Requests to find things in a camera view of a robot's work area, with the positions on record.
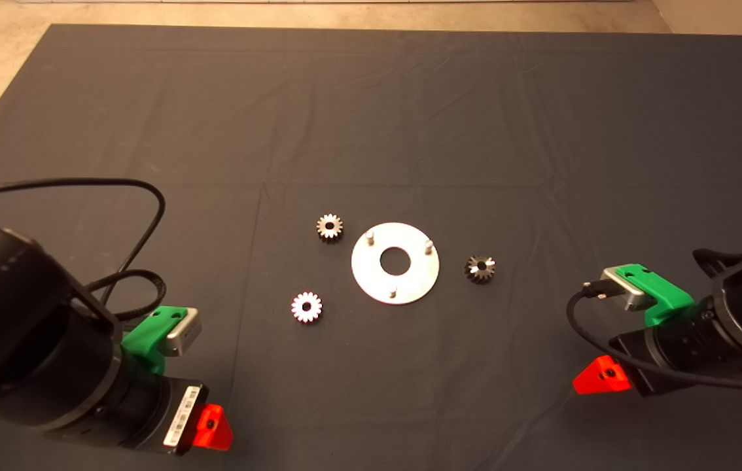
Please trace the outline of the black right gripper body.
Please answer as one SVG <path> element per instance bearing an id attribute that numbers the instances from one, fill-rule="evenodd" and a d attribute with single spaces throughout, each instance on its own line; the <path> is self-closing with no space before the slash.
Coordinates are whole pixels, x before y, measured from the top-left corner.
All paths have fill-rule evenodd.
<path id="1" fill-rule="evenodd" d="M 616 335 L 609 346 L 660 368 L 712 377 L 729 375 L 710 298 L 662 324 Z"/>

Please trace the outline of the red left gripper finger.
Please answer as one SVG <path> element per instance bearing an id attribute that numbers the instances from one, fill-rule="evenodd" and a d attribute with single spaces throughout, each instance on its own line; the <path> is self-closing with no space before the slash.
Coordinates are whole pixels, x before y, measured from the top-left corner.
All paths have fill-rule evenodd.
<path id="1" fill-rule="evenodd" d="M 216 404 L 206 404 L 196 423 L 192 447 L 228 452 L 234 440 L 224 408 Z"/>

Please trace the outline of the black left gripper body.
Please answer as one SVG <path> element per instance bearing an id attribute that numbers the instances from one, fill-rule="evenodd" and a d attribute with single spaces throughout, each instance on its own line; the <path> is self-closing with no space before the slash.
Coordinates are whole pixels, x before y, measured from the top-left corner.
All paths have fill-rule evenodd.
<path id="1" fill-rule="evenodd" d="M 62 438 L 93 447 L 183 455 L 194 447 L 209 387 L 195 379 L 150 372 L 134 358 L 90 411 L 62 429 Z"/>

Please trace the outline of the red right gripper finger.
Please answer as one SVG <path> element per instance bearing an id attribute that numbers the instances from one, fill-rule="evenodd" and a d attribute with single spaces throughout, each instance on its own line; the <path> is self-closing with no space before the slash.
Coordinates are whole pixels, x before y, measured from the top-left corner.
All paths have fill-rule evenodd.
<path id="1" fill-rule="evenodd" d="M 573 379 L 577 394 L 622 393 L 633 388 L 625 370 L 610 355 L 601 355 L 591 361 Z"/>

